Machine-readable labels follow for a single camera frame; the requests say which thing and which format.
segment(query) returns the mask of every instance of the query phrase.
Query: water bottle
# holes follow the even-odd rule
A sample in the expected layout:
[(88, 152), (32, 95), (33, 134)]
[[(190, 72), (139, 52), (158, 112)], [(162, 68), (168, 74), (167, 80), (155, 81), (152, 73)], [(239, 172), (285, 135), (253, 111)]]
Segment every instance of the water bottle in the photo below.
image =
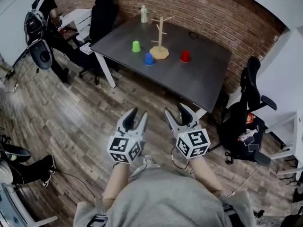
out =
[(141, 23), (147, 23), (147, 8), (142, 5), (141, 8)]

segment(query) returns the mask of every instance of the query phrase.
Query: red cup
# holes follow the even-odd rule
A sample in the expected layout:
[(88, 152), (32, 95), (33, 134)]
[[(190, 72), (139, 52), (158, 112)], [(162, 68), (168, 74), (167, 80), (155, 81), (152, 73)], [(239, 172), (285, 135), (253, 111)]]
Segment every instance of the red cup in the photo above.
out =
[(189, 51), (183, 51), (181, 57), (180, 57), (180, 61), (182, 61), (183, 63), (188, 63), (189, 62)]

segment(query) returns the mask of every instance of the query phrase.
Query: floor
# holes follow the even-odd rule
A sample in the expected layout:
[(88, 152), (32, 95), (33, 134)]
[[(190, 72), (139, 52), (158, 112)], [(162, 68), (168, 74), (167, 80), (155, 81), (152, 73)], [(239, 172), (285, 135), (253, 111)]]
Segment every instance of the floor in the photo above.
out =
[[(84, 74), (78, 78), (81, 68), (66, 57), (56, 54), (58, 62), (70, 69), (70, 81), (62, 84), (50, 71), (40, 71), (29, 57), (16, 66), (16, 75), (0, 89), (3, 94), (11, 91), (19, 77), (19, 88), (7, 93), (1, 102), (1, 124), (4, 133), (15, 145), (29, 149), (32, 163), (47, 154), (55, 157), (57, 168), (82, 179), (98, 196), (106, 186), (113, 162), (106, 153), (107, 141), (114, 133), (121, 115), (133, 107), (138, 114), (149, 113), (147, 143), (144, 154), (151, 155), (162, 166), (172, 166), (170, 151), (173, 137), (164, 118), (164, 108), (177, 113), (176, 95), (125, 69), (113, 71), (116, 88), (109, 86), (104, 77), (94, 85), (93, 75)], [(205, 115), (200, 123), (207, 129), (211, 147), (218, 143), (216, 129), (207, 123)], [(279, 151), (279, 143), (270, 135), (264, 135), (265, 154)], [(237, 189), (259, 166), (256, 163), (235, 161), (231, 166), (225, 163), (225, 151), (220, 148), (206, 155), (206, 160), (223, 183), (226, 194)], [(177, 164), (184, 166), (184, 160), (177, 157)], [(290, 164), (275, 160), (270, 167), (260, 168), (241, 189), (250, 193), (254, 210), (265, 210), (266, 215), (285, 216), (295, 213), (299, 204), (292, 205), (295, 187), (286, 185), (276, 176), (278, 169), (289, 169)], [(93, 197), (77, 179), (56, 173), (47, 189), (40, 182), (24, 186), (19, 194), (28, 210), (38, 219), (57, 215), (59, 220), (51, 226), (72, 226), (79, 201), (93, 202)]]

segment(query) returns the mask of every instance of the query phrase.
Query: green cup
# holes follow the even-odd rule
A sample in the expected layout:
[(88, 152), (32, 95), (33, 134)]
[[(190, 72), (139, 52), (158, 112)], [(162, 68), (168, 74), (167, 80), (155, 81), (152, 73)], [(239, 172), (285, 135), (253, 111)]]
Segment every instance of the green cup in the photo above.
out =
[(133, 42), (133, 49), (132, 49), (132, 51), (133, 52), (139, 52), (141, 50), (141, 48), (140, 48), (140, 44), (139, 44), (139, 41), (134, 41)]

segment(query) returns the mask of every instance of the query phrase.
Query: black backpack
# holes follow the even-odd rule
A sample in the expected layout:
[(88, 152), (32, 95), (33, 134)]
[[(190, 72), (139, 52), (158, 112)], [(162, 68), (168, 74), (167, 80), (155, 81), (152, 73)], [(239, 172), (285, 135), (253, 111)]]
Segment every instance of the black backpack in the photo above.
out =
[(33, 41), (41, 39), (47, 30), (47, 20), (44, 18), (43, 13), (39, 11), (44, 0), (40, 0), (36, 9), (27, 13), (24, 21), (25, 41), (30, 45)]

